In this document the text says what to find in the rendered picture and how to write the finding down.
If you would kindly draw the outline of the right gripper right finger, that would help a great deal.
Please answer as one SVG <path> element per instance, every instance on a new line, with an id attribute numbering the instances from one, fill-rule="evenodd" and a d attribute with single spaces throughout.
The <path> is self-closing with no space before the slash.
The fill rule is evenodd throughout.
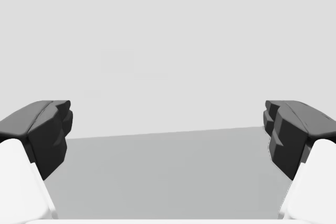
<path id="1" fill-rule="evenodd" d="M 299 101 L 265 106 L 271 160 L 292 181 L 279 219 L 336 219 L 336 120 Z"/>

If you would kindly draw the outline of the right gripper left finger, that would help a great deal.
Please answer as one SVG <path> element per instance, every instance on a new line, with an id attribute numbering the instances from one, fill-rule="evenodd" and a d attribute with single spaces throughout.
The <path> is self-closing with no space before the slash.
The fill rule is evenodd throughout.
<path id="1" fill-rule="evenodd" d="M 58 219 L 44 181 L 65 160 L 70 106 L 37 101 L 0 121 L 0 219 Z"/>

